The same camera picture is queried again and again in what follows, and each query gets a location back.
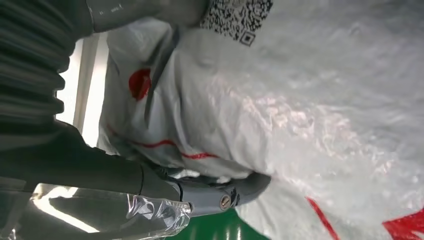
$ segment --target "red marking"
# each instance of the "red marking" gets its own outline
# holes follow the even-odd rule
[[[330,233],[332,239],[334,240],[340,240],[339,236],[337,235],[337,232],[334,231],[333,227],[331,226],[329,220],[324,215],[323,211],[321,210],[320,206],[318,206],[318,203],[316,203],[313,199],[307,197],[306,200],[309,202],[313,210],[315,210],[316,214],[318,215],[319,219],[321,220],[324,227],[328,230]]]
[[[152,80],[150,79],[150,69],[141,69],[134,72],[128,81],[129,90],[135,100],[140,101],[149,92],[152,86]]]
[[[131,140],[131,139],[128,139],[128,138],[124,138],[124,137],[122,137],[120,134],[118,134],[109,124],[107,124],[106,125],[106,128],[113,134],[113,135],[115,135],[115,136],[119,136],[120,138],[123,138],[123,139],[125,139],[126,141],[128,141],[128,142],[130,142],[130,143],[132,143],[132,144],[135,144],[135,145],[139,145],[139,146],[142,146],[142,147],[144,147],[144,148],[148,148],[148,149],[153,149],[153,148],[157,148],[157,147],[160,147],[160,146],[163,146],[163,145],[171,145],[171,146],[175,146],[175,147],[177,147],[177,145],[175,144],[175,142],[173,142],[173,141],[171,141],[171,140],[168,140],[168,139],[166,139],[166,140],[162,140],[162,141],[160,141],[160,142],[157,142],[157,143],[150,143],[150,144],[147,144],[147,143],[141,143],[141,142],[138,142],[138,141],[134,141],[134,140]],[[202,153],[198,153],[198,154],[186,154],[186,153],[183,153],[183,152],[179,152],[180,154],[181,154],[181,156],[183,156],[184,158],[187,158],[187,159],[192,159],[192,160],[200,160],[200,159],[206,159],[206,158],[218,158],[218,156],[217,155],[215,155],[215,154],[212,154],[212,153],[207,153],[207,152],[202,152]]]
[[[415,233],[424,234],[424,208],[419,212],[383,222],[393,240],[421,240]]]

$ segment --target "robotic arm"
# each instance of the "robotic arm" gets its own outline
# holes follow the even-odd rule
[[[258,173],[220,186],[159,176],[143,163],[87,146],[73,126],[55,119],[63,111],[63,103],[55,97],[65,85],[59,73],[66,71],[78,39],[142,17],[193,26],[207,7],[207,0],[0,0],[0,240],[11,240],[17,231],[24,240],[59,236],[135,240],[140,239],[139,232],[154,228],[151,219],[143,221],[136,231],[135,223],[117,223],[103,226],[106,230],[76,233],[69,230],[74,225],[52,225],[59,233],[33,234],[37,229],[28,229],[39,225],[29,220],[47,221],[40,216],[32,218],[34,210],[29,208],[37,194],[43,194],[42,186],[44,191],[46,186],[88,191],[84,199],[89,202],[83,205],[91,206],[90,210],[102,209],[102,204],[96,204],[100,192],[116,193],[117,197],[109,200],[144,196],[189,203],[192,217],[245,204],[268,186],[270,178]],[[67,208],[69,212],[64,214],[87,212],[81,204]],[[104,214],[92,217],[120,219],[111,207],[100,213]]]

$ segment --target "qr code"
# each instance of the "qr code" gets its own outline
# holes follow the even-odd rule
[[[250,46],[272,6],[273,0],[212,0],[200,27]]]

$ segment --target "red circle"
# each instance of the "red circle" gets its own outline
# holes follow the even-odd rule
[[[145,96],[147,96],[147,93],[152,86],[150,69],[145,68],[134,72],[129,77],[128,85],[132,97],[137,101],[142,100]]]

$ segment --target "black flexible hose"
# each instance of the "black flexible hose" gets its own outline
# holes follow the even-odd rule
[[[76,41],[92,32],[85,0],[0,1],[0,151],[43,144],[61,131],[59,73]]]

